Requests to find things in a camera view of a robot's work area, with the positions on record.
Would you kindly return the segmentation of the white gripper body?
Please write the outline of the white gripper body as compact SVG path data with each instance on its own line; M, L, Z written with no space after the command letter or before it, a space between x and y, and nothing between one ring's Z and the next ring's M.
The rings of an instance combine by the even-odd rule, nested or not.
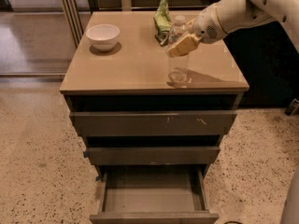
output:
M227 36L219 22L215 4L200 11L194 19L192 29L196 35L201 37L201 42L205 44L215 43Z

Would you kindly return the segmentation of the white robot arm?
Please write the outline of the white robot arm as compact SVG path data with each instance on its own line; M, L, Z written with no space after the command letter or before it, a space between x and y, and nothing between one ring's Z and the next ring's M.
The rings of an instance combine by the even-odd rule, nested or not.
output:
M192 20L190 30L166 54L184 56L200 43L212 44L228 34L277 21L299 52L299 0L220 0Z

